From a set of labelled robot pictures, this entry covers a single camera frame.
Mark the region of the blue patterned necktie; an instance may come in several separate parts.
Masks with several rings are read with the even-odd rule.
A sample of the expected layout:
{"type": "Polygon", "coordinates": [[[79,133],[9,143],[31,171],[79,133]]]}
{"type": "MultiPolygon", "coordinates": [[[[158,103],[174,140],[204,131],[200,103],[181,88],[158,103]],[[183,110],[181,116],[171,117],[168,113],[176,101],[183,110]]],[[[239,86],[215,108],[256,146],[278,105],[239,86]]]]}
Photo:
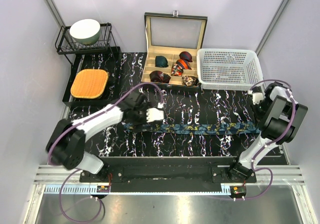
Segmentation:
{"type": "MultiPolygon", "coordinates": [[[[222,124],[163,124],[159,122],[152,122],[149,124],[151,124],[151,131],[145,132],[161,134],[222,136],[260,133],[260,130],[251,121],[222,124]]],[[[131,123],[126,123],[123,125],[123,128],[130,131],[131,125],[131,123]]]]}

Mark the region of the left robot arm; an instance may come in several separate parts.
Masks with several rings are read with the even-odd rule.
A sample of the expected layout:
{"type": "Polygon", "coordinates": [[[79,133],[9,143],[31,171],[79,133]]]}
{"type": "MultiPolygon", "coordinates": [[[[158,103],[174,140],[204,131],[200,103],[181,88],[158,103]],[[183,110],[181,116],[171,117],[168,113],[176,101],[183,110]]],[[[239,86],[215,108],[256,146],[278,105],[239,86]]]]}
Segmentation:
{"type": "Polygon", "coordinates": [[[109,165],[94,154],[85,151],[86,142],[102,130],[128,121],[147,122],[150,103],[143,93],[134,91],[123,99],[115,99],[103,109],[75,121],[61,119],[47,143],[48,163],[64,166],[67,170],[80,169],[90,173],[97,182],[108,178],[109,165]]]}

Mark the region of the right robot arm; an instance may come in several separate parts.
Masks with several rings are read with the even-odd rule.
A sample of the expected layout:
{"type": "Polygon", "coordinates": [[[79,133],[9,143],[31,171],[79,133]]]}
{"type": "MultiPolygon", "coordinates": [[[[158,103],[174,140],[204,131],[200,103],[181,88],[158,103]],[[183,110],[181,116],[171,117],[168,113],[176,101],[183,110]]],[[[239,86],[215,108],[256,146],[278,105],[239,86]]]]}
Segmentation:
{"type": "Polygon", "coordinates": [[[264,82],[257,82],[248,91],[252,97],[259,135],[227,169],[226,176],[235,183],[246,181],[254,175],[258,171],[258,163],[271,150],[291,142],[308,112],[307,106],[295,100],[291,85],[285,81],[270,79],[264,92],[253,91],[264,82]]]}

